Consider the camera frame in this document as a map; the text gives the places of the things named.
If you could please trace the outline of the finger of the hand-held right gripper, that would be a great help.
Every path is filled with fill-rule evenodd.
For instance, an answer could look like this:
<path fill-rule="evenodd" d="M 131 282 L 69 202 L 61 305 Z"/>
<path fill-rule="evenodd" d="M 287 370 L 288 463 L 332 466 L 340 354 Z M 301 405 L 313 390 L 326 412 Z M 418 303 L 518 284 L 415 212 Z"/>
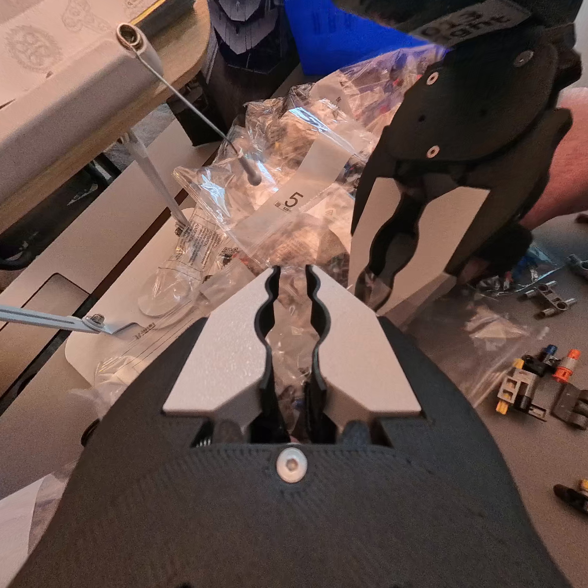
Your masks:
<path fill-rule="evenodd" d="M 460 249 L 490 191 L 432 187 L 427 202 L 401 191 L 393 217 L 378 231 L 366 267 L 366 305 L 378 316 L 413 318 L 457 283 L 462 263 L 483 243 Z"/>
<path fill-rule="evenodd" d="M 371 245 L 378 231 L 393 217 L 401 203 L 401 191 L 392 178 L 376 178 L 350 246 L 349 290 L 360 293 L 359 277 L 371 257 Z"/>

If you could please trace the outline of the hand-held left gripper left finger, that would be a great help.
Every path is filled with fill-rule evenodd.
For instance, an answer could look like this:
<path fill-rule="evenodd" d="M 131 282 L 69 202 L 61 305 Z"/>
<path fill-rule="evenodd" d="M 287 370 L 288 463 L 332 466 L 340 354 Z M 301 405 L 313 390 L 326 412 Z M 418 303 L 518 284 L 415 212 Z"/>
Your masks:
<path fill-rule="evenodd" d="M 212 311 L 163 405 L 167 416 L 230 421 L 258 443 L 288 443 L 275 391 L 273 305 L 281 269 L 274 266 Z"/>

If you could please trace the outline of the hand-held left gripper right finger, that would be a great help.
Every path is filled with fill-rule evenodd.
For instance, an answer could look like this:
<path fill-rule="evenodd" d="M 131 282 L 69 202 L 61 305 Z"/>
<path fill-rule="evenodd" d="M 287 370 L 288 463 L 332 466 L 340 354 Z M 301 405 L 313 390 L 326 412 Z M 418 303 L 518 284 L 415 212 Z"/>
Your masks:
<path fill-rule="evenodd" d="M 376 313 L 316 265 L 305 267 L 319 339 L 305 388 L 312 443 L 334 443 L 351 422 L 417 417 L 422 407 Z"/>

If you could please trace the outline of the small clear bag of pins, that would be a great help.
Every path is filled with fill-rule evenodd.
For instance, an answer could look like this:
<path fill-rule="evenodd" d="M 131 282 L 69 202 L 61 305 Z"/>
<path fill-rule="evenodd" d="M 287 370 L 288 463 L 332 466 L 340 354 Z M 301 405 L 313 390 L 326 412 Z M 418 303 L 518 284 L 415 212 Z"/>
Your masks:
<path fill-rule="evenodd" d="M 510 270 L 481 277 L 472 287 L 480 296 L 488 298 L 517 295 L 561 268 L 562 262 L 533 242 L 525 255 Z"/>

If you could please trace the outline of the pile of clear parts bags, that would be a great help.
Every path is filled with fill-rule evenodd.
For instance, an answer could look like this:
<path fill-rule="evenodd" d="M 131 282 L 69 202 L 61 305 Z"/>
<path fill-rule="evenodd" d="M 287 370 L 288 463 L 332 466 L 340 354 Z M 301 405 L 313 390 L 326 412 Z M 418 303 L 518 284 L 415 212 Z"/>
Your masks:
<path fill-rule="evenodd" d="M 317 340 L 310 325 L 311 303 L 303 296 L 303 266 L 313 262 L 349 289 L 350 223 L 360 173 L 405 90 L 435 60 L 433 49 L 393 51 L 315 84 L 294 86 L 284 98 L 249 102 L 244 125 L 235 121 L 229 136 L 258 150 L 266 175 L 259 187 L 245 186 L 224 144 L 210 166 L 175 173 L 197 206 L 175 253 L 137 297 L 140 308 L 156 316 L 154 326 L 136 335 L 124 354 L 105 359 L 96 369 L 91 393 L 99 416 L 195 320 L 208 316 L 270 265 L 280 265 L 283 287 L 269 341 L 279 408 L 288 429 L 294 428 Z M 240 242 L 231 239 L 232 230 L 287 181 L 298 179 L 308 152 L 326 128 L 339 138 L 356 139 L 359 153 L 332 183 L 313 189 L 317 195 L 311 208 L 267 234 L 250 258 Z M 229 234 L 223 231 L 226 228 L 231 229 Z M 527 334 L 491 311 L 496 303 L 490 299 L 501 298 L 480 296 L 472 286 L 461 286 L 459 293 L 437 298 L 413 318 L 389 318 L 413 333 L 431 358 L 441 361 L 474 405 L 497 386 L 506 361 L 522 350 L 515 341 Z"/>

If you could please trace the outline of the light grey beam with pins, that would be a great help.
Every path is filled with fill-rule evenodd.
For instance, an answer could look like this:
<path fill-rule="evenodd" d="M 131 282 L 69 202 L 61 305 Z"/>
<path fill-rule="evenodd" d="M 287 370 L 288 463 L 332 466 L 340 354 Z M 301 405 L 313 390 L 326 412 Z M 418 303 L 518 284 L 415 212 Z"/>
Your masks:
<path fill-rule="evenodd" d="M 551 280 L 537 283 L 523 292 L 522 299 L 532 300 L 538 305 L 535 318 L 542 320 L 567 312 L 577 304 L 576 298 L 564 298 L 556 291 L 558 282 Z"/>

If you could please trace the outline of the black connector with blue pin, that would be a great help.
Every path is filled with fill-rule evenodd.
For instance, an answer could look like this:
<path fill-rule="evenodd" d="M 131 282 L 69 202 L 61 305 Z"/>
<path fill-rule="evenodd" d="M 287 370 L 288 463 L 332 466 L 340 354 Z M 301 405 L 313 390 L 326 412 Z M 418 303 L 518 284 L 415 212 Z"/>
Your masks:
<path fill-rule="evenodd" d="M 523 368 L 542 378 L 546 374 L 554 374 L 560 359 L 557 355 L 557 346 L 547 345 L 537 355 L 523 355 Z"/>

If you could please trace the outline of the orange lego pin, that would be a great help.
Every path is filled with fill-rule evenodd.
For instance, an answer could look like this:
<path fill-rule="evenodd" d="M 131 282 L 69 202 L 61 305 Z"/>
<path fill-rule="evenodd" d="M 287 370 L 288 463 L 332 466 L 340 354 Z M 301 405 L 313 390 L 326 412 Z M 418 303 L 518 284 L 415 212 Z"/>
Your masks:
<path fill-rule="evenodd" d="M 581 355 L 582 352 L 579 349 L 570 349 L 558 363 L 553 379 L 559 384 L 567 385 L 576 370 Z"/>

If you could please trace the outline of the dark lego set box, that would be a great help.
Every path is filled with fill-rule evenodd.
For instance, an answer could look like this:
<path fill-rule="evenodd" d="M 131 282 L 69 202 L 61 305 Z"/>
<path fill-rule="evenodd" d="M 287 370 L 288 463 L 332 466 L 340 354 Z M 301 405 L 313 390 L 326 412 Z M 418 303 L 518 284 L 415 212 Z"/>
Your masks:
<path fill-rule="evenodd" d="M 284 1 L 208 1 L 202 68 L 180 93 L 221 131 L 243 105 L 269 98 L 299 62 Z"/>

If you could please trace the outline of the black curved lego piece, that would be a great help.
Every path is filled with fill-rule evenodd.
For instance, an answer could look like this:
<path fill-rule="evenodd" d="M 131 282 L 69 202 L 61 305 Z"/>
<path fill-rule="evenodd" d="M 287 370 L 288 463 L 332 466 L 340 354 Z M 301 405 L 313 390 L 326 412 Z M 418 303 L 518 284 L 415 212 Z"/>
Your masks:
<path fill-rule="evenodd" d="M 577 490 L 562 484 L 555 484 L 553 492 L 562 502 L 574 510 L 587 515 L 587 491 Z"/>

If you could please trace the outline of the white lego instruction booklet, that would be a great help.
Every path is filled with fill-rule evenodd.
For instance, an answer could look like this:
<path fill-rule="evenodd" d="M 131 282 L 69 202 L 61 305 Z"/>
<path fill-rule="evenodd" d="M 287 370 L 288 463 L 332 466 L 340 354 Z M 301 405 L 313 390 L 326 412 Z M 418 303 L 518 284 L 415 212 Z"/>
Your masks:
<path fill-rule="evenodd" d="M 1 1 L 1 199 L 156 83 L 117 27 L 155 1 Z"/>

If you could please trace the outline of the person's right hand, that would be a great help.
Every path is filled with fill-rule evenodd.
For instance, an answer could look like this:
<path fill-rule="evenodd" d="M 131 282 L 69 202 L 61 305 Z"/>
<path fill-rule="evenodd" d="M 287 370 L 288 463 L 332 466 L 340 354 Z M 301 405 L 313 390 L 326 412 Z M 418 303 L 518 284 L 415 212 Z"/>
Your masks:
<path fill-rule="evenodd" d="M 572 126 L 555 151 L 545 190 L 520 221 L 530 231 L 587 210 L 587 88 L 565 90 L 560 106 L 571 112 Z"/>

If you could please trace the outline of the blue plastic bin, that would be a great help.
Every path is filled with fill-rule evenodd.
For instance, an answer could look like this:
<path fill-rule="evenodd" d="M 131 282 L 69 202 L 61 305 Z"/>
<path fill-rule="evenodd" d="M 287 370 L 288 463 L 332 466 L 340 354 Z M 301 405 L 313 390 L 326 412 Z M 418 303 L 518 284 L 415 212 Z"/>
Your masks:
<path fill-rule="evenodd" d="M 285 1 L 285 12 L 305 75 L 323 77 L 424 40 L 337 8 L 332 1 Z"/>

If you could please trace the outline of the dark grey connector block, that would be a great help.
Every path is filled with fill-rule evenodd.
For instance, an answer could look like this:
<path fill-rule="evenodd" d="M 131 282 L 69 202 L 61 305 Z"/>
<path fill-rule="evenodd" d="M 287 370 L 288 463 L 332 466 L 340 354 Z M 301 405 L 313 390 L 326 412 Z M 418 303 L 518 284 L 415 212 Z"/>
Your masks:
<path fill-rule="evenodd" d="M 587 389 L 561 384 L 550 414 L 568 426 L 587 430 Z"/>

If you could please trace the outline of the yellow-edged booklet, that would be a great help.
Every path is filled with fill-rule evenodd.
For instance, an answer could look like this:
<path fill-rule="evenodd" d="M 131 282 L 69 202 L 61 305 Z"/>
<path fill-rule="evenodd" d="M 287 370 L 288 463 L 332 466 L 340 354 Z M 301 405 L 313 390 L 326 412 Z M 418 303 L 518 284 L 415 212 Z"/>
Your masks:
<path fill-rule="evenodd" d="M 194 4 L 195 1 L 147 1 L 145 7 L 128 23 L 143 32 L 151 31 L 151 34 L 155 34 L 184 16 Z"/>

